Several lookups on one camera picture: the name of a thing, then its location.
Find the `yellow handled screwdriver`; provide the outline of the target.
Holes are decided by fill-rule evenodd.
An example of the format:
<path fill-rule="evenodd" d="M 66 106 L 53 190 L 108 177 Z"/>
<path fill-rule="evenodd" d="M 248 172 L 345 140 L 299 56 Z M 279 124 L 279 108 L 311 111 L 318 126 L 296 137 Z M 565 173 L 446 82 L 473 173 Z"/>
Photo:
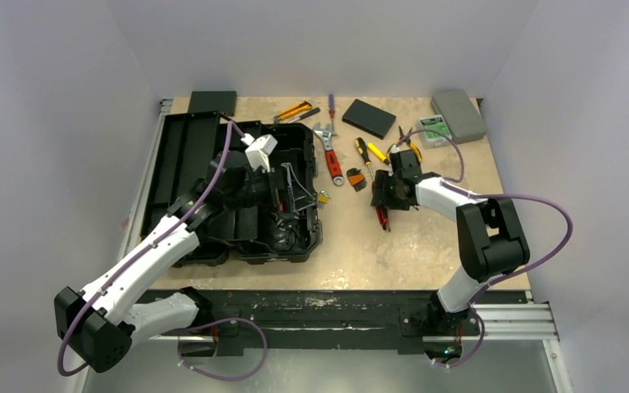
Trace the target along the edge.
<path fill-rule="evenodd" d="M 367 148 L 368 148 L 368 151 L 376 159 L 378 159 L 380 162 L 382 162 L 384 165 L 389 165 L 390 164 L 390 161 L 389 161 L 389 158 L 387 157 L 387 155 L 385 153 L 383 153 L 380 149 L 378 149 L 373 143 L 369 142 L 367 144 Z"/>

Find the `red black handled tool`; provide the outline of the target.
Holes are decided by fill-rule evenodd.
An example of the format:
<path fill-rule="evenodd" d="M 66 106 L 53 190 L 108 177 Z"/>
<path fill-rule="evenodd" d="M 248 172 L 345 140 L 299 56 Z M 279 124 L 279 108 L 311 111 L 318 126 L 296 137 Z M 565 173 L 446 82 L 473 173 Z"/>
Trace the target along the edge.
<path fill-rule="evenodd" d="M 378 222 L 382 230 L 385 232 L 390 232 L 391 227 L 390 227 L 390 221 L 388 218 L 387 209 L 384 206 L 376 206 L 375 211 L 378 217 Z"/>

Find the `black plastic toolbox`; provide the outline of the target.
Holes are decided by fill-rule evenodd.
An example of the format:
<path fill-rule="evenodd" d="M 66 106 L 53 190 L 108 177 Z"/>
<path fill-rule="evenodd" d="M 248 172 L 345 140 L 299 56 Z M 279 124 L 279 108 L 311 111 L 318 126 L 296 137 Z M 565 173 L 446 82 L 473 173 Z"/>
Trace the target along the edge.
<path fill-rule="evenodd" d="M 140 237 L 169 212 L 181 216 L 219 170 L 227 131 L 216 112 L 167 115 Z M 301 263 L 322 240 L 315 201 L 314 134 L 303 124 L 237 123 L 217 184 L 188 226 L 199 246 L 177 266 Z"/>

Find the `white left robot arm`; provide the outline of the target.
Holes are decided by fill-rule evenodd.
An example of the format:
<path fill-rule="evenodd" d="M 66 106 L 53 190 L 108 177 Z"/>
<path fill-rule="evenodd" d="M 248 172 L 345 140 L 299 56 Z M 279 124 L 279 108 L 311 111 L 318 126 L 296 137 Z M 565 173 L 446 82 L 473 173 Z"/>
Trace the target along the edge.
<path fill-rule="evenodd" d="M 57 371 L 72 377 L 86 368 L 104 373 L 135 345 L 166 332 L 200 335 L 239 317 L 217 319 L 210 301 L 192 288 L 151 303 L 139 299 L 170 267 L 200 246 L 200 231 L 226 210 L 264 205 L 273 193 L 265 153 L 228 151 L 178 197 L 155 228 L 123 259 L 80 290 L 64 287 L 54 299 L 61 346 Z"/>

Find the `black handled pliers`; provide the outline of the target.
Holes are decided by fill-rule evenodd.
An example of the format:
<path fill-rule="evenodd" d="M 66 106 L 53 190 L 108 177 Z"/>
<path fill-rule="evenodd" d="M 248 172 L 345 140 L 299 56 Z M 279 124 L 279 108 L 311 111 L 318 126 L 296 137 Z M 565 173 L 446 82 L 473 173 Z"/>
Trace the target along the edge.
<path fill-rule="evenodd" d="M 305 231 L 314 229 L 312 210 L 315 207 L 315 196 L 299 180 L 291 163 L 284 162 L 272 169 L 283 171 L 291 203 L 290 213 L 279 213 L 276 209 L 271 209 L 269 213 L 276 243 L 285 246 L 287 243 L 300 241 L 305 236 Z"/>

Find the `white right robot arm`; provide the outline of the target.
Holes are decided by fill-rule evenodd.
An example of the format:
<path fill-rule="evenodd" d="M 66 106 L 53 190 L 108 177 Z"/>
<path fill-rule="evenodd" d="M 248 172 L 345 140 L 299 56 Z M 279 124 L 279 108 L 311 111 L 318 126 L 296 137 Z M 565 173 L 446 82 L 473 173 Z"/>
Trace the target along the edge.
<path fill-rule="evenodd" d="M 412 151 L 393 149 L 389 161 L 391 168 L 377 171 L 373 182 L 371 205 L 381 215 L 423 207 L 456 225 L 460 267 L 431 296 L 427 311 L 429 327 L 446 333 L 490 280 L 529 261 L 527 239 L 511 200 L 479 196 L 424 173 Z"/>

